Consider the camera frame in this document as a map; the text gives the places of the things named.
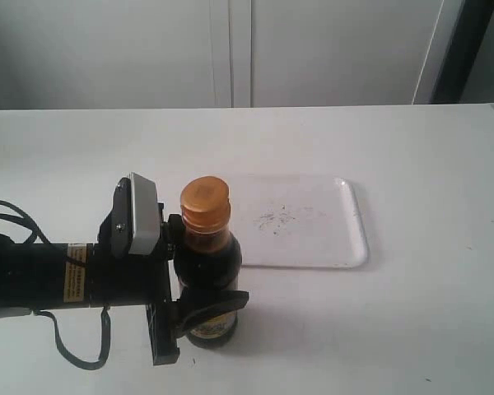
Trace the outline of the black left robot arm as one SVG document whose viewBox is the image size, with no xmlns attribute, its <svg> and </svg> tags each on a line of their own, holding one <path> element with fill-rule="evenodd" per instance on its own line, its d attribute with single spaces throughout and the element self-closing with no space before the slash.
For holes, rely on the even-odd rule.
<svg viewBox="0 0 494 395">
<path fill-rule="evenodd" d="M 243 309 L 249 294 L 242 290 L 183 290 L 173 300 L 168 261 L 174 243 L 160 237 L 148 255 L 132 255 L 132 211 L 113 207 L 100 226 L 98 241 L 74 252 L 71 244 L 53 244 L 19 207 L 0 220 L 30 230 L 16 243 L 0 234 L 0 318 L 33 314 L 55 320 L 55 309 L 96 308 L 100 312 L 100 354 L 82 360 L 68 350 L 59 332 L 54 341 L 61 356 L 84 370 L 101 369 L 111 346 L 110 308 L 144 305 L 154 365 L 174 364 L 178 338 L 199 324 Z"/>
</svg>

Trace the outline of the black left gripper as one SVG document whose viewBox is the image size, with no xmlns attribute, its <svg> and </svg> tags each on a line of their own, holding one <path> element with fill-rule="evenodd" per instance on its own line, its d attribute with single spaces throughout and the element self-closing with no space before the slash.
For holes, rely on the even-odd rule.
<svg viewBox="0 0 494 395">
<path fill-rule="evenodd" d="M 115 204 L 100 225 L 87 269 L 92 307 L 145 306 L 154 365 L 174 364 L 179 358 L 177 338 L 213 318 L 243 309 L 249 301 L 249 293 L 243 290 L 183 290 L 172 300 L 168 261 L 184 244 L 184 223 L 180 214 L 170 214 L 165 237 L 163 208 L 161 202 L 153 205 L 159 238 L 150 253 L 142 254 L 130 252 L 137 239 L 131 235 L 132 210 Z"/>
</svg>

